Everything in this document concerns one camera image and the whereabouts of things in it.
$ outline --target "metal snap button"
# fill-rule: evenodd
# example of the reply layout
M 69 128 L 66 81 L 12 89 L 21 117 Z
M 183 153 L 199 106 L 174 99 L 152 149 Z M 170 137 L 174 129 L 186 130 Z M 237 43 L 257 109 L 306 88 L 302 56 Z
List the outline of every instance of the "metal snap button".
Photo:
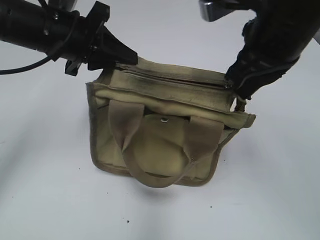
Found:
M 169 119 L 166 117 L 162 117 L 160 120 L 162 123 L 167 123 L 169 121 Z

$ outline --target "white surface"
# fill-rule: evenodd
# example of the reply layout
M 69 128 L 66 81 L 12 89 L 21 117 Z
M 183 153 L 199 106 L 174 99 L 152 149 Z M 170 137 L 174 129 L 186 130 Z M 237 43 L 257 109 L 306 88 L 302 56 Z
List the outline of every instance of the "white surface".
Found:
M 111 5 L 111 32 L 141 57 L 220 72 L 234 62 L 253 16 L 207 23 L 197 0 L 103 2 Z M 79 0 L 76 9 L 86 15 L 93 3 Z M 3 42 L 0 52 L 1 69 L 43 57 Z M 74 78 L 59 60 L 0 76 L 0 239 L 320 239 L 319 59 L 313 41 L 285 77 L 254 95 L 254 126 L 196 188 L 147 188 L 94 167 L 85 82 L 100 71 L 82 66 Z

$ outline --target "fabric strap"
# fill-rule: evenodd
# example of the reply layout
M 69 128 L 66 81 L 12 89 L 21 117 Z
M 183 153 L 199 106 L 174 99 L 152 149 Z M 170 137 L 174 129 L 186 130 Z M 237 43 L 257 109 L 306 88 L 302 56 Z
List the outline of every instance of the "fabric strap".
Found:
M 139 182 L 153 188 L 165 188 L 185 176 L 197 162 L 212 156 L 224 130 L 222 122 L 192 116 L 184 126 L 183 151 L 188 163 L 177 176 L 159 177 L 145 172 L 135 159 L 131 139 L 138 131 L 144 117 L 145 106 L 111 100 L 108 108 L 109 127 L 121 149 L 123 160 L 130 174 Z

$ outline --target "zipper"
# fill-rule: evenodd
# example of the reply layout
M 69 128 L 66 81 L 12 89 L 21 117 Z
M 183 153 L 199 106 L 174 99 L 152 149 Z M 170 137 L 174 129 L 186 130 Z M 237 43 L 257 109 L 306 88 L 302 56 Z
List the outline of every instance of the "zipper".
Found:
M 192 81 L 189 79 L 187 80 L 187 79 L 181 79 L 181 78 L 175 78 L 175 77 L 167 77 L 163 75 L 146 73 L 145 71 L 137 67 L 131 68 L 131 67 L 123 67 L 118 65 L 115 67 L 115 69 L 122 71 L 123 73 L 132 74 L 137 77 L 152 79 L 154 81 L 176 83 L 176 84 L 189 85 L 189 86 L 206 87 L 206 88 L 213 88 L 213 89 L 219 89 L 219 90 L 229 89 L 228 83 L 223 81 L 199 82 L 199 81 Z

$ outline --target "white table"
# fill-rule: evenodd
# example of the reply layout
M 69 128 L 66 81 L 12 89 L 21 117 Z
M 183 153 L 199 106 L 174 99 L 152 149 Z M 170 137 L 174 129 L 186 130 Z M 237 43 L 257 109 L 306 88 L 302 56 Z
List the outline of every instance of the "white table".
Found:
M 214 23 L 197 0 L 103 0 L 107 27 L 148 60 L 225 72 L 252 12 Z M 86 15 L 93 0 L 79 0 Z M 43 54 L 0 43 L 0 68 Z M 257 114 L 223 150 L 203 187 L 152 189 L 91 162 L 85 83 L 65 60 L 0 76 L 1 240 L 320 239 L 320 46 L 253 96 Z

